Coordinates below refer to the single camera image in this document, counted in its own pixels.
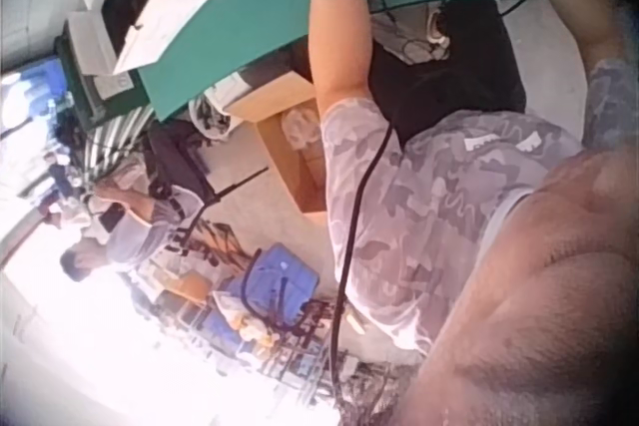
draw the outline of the black cable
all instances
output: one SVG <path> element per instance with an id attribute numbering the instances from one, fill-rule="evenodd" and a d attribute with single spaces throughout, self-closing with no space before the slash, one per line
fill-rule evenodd
<path id="1" fill-rule="evenodd" d="M 341 394 L 341 384 L 339 383 L 339 371 L 337 368 L 337 355 L 338 355 L 338 346 L 339 346 L 339 328 L 341 325 L 341 316 L 343 314 L 343 308 L 346 300 L 346 284 L 348 281 L 348 274 L 350 272 L 350 263 L 352 261 L 352 254 L 354 252 L 354 243 L 355 236 L 357 234 L 357 220 L 359 218 L 359 211 L 361 209 L 361 201 L 363 199 L 363 192 L 368 183 L 368 179 L 372 175 L 375 167 L 379 163 L 381 156 L 383 155 L 384 150 L 386 150 L 386 146 L 388 145 L 388 141 L 390 140 L 390 135 L 392 134 L 393 129 L 397 123 L 399 115 L 403 110 L 403 107 L 407 105 L 408 100 L 410 99 L 410 95 L 412 92 L 424 84 L 427 81 L 433 80 L 436 77 L 439 77 L 443 74 L 446 74 L 447 70 L 440 70 L 437 72 L 432 72 L 427 75 L 422 76 L 417 82 L 414 83 L 410 89 L 405 93 L 404 98 L 401 102 L 399 102 L 397 109 L 392 114 L 392 118 L 388 123 L 388 128 L 384 134 L 383 140 L 381 141 L 381 145 L 377 149 L 375 156 L 368 164 L 366 171 L 364 172 L 361 180 L 359 181 L 359 185 L 357 186 L 357 190 L 355 192 L 355 198 L 352 206 L 352 215 L 350 217 L 350 226 L 348 228 L 348 239 L 346 241 L 346 247 L 344 250 L 343 256 L 343 264 L 341 268 L 341 277 L 339 279 L 339 288 L 337 290 L 337 297 L 335 299 L 335 310 L 332 316 L 332 329 L 330 332 L 330 348 L 328 351 L 328 364 L 330 367 L 330 380 L 332 383 L 333 394 L 335 397 L 335 401 L 337 402 L 338 408 L 341 411 L 345 410 L 343 396 Z"/>
<path id="2" fill-rule="evenodd" d="M 499 17 L 501 17 L 503 19 L 506 15 L 513 13 L 515 10 L 517 10 L 519 7 L 521 7 L 521 5 L 523 5 L 523 3 L 525 1 L 526 0 L 518 0 L 513 5 L 508 7 L 506 10 L 504 10 L 503 12 L 500 12 L 499 13 Z"/>

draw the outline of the electronic equipment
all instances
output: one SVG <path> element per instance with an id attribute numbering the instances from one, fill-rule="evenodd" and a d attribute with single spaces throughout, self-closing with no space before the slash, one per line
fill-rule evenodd
<path id="1" fill-rule="evenodd" d="M 157 62 L 207 0 L 104 0 L 100 11 L 69 14 L 71 44 L 84 75 L 113 75 Z"/>

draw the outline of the camouflage shirt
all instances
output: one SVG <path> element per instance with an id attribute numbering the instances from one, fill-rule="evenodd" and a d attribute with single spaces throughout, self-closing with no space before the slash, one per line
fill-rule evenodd
<path id="1" fill-rule="evenodd" d="M 605 110 L 601 102 L 587 112 Z M 586 119 L 586 129 L 596 131 L 593 122 Z M 355 191 L 387 127 L 366 99 L 339 102 L 322 119 L 337 279 Z M 582 148 L 561 128 L 511 112 L 456 112 L 404 150 L 392 134 L 364 191 L 348 299 L 398 346 L 427 352 L 477 262 L 493 213 Z"/>

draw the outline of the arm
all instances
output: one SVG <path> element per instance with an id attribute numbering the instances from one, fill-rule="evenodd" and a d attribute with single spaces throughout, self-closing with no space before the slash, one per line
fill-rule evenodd
<path id="1" fill-rule="evenodd" d="M 614 0 L 550 1 L 577 42 L 586 75 L 601 60 L 625 57 Z"/>
<path id="2" fill-rule="evenodd" d="M 155 200 L 134 190 L 121 190 L 112 185 L 96 185 L 95 194 L 102 200 L 122 204 L 137 219 L 150 224 Z"/>
<path id="3" fill-rule="evenodd" d="M 626 58 L 614 0 L 551 0 L 574 36 L 588 80 L 582 143 L 595 150 L 636 144 L 636 71 Z"/>
<path id="4" fill-rule="evenodd" d="M 311 0 L 309 55 L 319 113 L 346 98 L 371 98 L 372 34 L 366 0 Z"/>

